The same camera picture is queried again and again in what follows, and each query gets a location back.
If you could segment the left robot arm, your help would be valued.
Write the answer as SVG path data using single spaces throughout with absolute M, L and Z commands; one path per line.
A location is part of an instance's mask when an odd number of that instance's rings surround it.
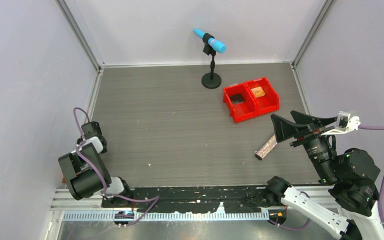
M 83 138 L 75 150 L 58 158 L 63 178 L 71 196 L 79 201 L 103 194 L 103 207 L 129 207 L 133 193 L 121 177 L 110 176 L 101 154 L 107 152 L 107 140 L 96 121 L 83 124 Z

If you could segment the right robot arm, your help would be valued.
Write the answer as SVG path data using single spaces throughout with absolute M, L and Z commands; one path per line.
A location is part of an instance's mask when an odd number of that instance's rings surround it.
M 336 135 L 357 131 L 360 118 L 347 111 L 329 118 L 295 110 L 290 114 L 292 120 L 270 116 L 276 141 L 290 140 L 291 147 L 305 149 L 320 184 L 329 186 L 328 193 L 344 214 L 323 207 L 279 176 L 271 178 L 263 190 L 267 202 L 295 209 L 337 240 L 384 240 L 382 194 L 376 187 L 380 169 L 365 150 L 336 151 Z

